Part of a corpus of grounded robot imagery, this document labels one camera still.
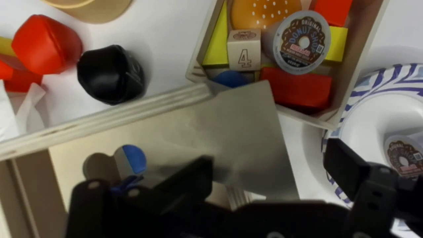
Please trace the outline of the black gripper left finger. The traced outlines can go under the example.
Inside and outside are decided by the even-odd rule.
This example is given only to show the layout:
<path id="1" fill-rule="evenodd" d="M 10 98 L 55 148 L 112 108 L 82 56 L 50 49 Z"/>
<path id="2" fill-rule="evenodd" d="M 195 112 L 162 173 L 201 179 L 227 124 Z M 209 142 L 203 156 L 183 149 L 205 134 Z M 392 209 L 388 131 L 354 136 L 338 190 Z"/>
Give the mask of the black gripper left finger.
<path id="1" fill-rule="evenodd" d="M 153 188 L 125 179 L 74 186 L 64 238 L 211 238 L 203 212 L 211 193 L 212 159 L 201 156 Z"/>

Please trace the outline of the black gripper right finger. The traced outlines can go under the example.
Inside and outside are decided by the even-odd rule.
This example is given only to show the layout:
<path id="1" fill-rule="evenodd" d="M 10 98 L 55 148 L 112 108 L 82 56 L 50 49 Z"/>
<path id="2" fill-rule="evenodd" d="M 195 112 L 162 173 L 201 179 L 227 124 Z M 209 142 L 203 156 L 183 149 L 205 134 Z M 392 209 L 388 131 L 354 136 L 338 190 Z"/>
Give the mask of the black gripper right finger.
<path id="1" fill-rule="evenodd" d="M 353 202 L 342 233 L 346 238 L 394 238 L 402 220 L 423 235 L 423 177 L 400 177 L 394 169 L 367 163 L 339 139 L 329 139 L 324 168 Z"/>

